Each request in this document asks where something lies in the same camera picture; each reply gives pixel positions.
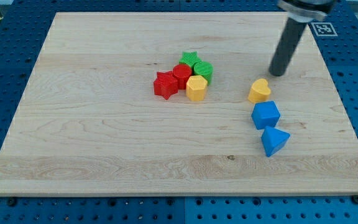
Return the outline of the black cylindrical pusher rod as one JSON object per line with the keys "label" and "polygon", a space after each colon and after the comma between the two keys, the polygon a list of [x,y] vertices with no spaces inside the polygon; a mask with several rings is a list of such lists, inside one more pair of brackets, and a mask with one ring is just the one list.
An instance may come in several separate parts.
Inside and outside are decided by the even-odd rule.
{"label": "black cylindrical pusher rod", "polygon": [[291,17],[287,19],[268,68],[271,75],[280,77],[285,74],[305,27],[304,22],[298,22]]}

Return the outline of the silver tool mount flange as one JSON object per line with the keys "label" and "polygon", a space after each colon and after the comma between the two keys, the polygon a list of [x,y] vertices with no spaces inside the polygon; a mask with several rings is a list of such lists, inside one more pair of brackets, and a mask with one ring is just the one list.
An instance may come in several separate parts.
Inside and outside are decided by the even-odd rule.
{"label": "silver tool mount flange", "polygon": [[277,6],[297,22],[324,21],[336,0],[278,0]]}

